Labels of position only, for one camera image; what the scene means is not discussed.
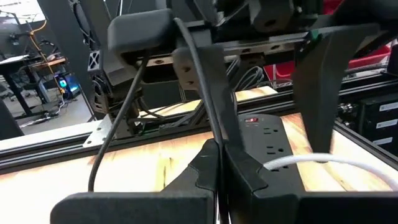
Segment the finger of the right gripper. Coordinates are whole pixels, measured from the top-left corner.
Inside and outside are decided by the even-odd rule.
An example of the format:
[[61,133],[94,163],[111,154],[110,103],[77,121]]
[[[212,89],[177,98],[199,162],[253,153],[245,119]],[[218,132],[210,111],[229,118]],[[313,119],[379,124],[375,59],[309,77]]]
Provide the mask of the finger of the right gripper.
[[223,50],[217,45],[200,47],[197,50],[202,73],[197,74],[188,47],[179,47],[172,52],[173,68],[184,90],[195,90],[202,98],[215,137],[229,142],[230,147],[243,148],[233,93],[229,87],[224,65]]
[[294,99],[313,152],[330,151],[345,70],[363,40],[378,32],[377,24],[313,29],[297,47]]

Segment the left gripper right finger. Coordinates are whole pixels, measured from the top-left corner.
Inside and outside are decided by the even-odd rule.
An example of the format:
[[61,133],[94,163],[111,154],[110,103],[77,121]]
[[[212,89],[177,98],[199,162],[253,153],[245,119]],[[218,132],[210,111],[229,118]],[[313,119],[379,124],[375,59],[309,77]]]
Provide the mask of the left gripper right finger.
[[[261,164],[244,149],[225,152],[228,207],[232,223],[393,223],[397,220],[397,182],[366,164],[331,154],[284,156]],[[283,177],[299,162],[340,162],[379,176],[382,192],[307,192],[300,180]]]

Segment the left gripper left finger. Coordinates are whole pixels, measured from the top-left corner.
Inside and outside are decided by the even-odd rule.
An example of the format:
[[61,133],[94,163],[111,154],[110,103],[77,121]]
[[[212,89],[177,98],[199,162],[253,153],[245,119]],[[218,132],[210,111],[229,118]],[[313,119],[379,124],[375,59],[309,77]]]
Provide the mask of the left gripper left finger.
[[83,192],[57,203],[51,223],[208,224],[216,221],[219,148],[207,140],[160,192]]

